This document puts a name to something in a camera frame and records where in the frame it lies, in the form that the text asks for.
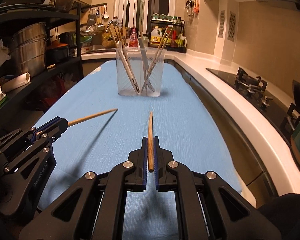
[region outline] paper towel roll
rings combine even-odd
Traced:
[[[30,82],[30,74],[24,73],[14,79],[11,79],[10,81],[4,83],[2,85],[2,92],[3,93],[8,93],[11,90],[14,90],[18,87],[21,87],[25,84],[28,84]]]

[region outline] clear plastic bin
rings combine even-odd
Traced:
[[[116,49],[119,95],[158,97],[161,93],[165,51],[155,48]]]

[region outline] table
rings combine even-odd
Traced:
[[[154,113],[154,136],[160,147],[170,150],[176,161],[192,171],[213,170],[236,191],[241,188],[226,144],[207,109],[180,73],[164,65],[162,92],[158,98],[118,95],[115,61],[93,71],[38,121],[36,127],[60,116],[71,121],[103,110],[107,114],[69,127],[53,144],[57,161],[39,207],[45,208],[87,171],[110,171],[139,149],[147,136],[150,111]],[[128,192],[123,239],[178,239],[173,192],[158,193],[154,175],[148,173],[143,193]]]

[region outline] ventilation grille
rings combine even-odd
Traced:
[[[230,12],[228,40],[234,41],[235,17],[233,12]]]
[[[223,29],[225,27],[225,16],[226,16],[226,11],[221,11],[220,12],[220,26],[219,26],[219,38],[223,38]]]

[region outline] white countertop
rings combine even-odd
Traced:
[[[82,60],[115,58],[115,52],[82,55]],[[222,61],[213,55],[188,50],[186,54],[167,51],[172,59],[193,76],[228,112],[258,152],[279,195],[300,194],[300,171],[290,149],[276,129],[243,96],[205,68],[236,74],[239,65]],[[268,83],[267,90],[287,107],[293,101],[275,85]]]

